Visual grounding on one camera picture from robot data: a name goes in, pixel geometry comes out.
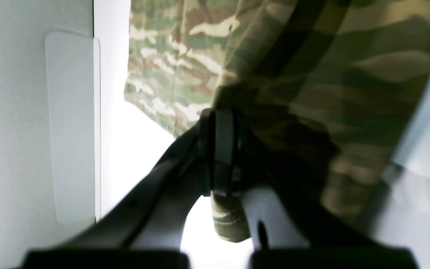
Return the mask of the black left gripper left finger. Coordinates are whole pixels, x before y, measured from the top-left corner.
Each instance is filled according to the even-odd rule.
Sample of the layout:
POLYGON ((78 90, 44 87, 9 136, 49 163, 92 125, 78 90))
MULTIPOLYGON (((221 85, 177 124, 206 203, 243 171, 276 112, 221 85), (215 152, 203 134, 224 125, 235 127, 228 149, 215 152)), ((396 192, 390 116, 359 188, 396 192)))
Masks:
POLYGON ((59 246, 27 254, 23 269, 189 269, 181 236, 191 208, 210 194, 210 109, 101 221, 59 246))

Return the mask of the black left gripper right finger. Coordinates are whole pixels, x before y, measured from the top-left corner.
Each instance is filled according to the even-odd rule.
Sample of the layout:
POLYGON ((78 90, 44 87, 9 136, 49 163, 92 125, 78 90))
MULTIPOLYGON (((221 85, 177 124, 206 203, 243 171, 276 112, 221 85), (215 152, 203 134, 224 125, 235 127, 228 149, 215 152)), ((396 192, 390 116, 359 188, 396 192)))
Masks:
POLYGON ((406 248, 351 229, 303 191, 299 160, 270 153, 235 109, 214 112, 214 193, 239 197, 254 252, 248 269, 417 269, 406 248))

